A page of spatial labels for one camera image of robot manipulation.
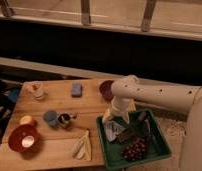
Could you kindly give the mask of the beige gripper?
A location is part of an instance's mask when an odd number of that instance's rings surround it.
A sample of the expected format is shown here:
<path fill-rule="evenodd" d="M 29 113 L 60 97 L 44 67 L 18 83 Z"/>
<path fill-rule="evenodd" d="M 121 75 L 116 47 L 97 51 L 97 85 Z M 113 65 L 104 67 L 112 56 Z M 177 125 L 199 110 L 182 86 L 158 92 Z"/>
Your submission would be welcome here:
<path fill-rule="evenodd" d="M 111 106 L 108 108 L 102 117 L 102 123 L 107 122 L 111 118 L 111 113 L 114 116 L 123 117 L 124 121 L 129 124 L 129 114 L 127 113 L 127 109 L 130 105 L 130 100 L 125 98 L 114 97 L 111 101 Z"/>

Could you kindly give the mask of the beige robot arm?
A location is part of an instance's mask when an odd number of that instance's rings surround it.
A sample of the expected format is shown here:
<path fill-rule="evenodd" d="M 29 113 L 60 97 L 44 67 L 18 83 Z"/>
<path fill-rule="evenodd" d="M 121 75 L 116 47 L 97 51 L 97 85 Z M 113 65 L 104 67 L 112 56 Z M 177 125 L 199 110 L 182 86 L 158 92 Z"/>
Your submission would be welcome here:
<path fill-rule="evenodd" d="M 129 123 L 131 99 L 187 114 L 179 171 L 202 171 L 202 86 L 141 84 L 135 75 L 115 80 L 114 95 L 102 122 L 120 116 Z"/>

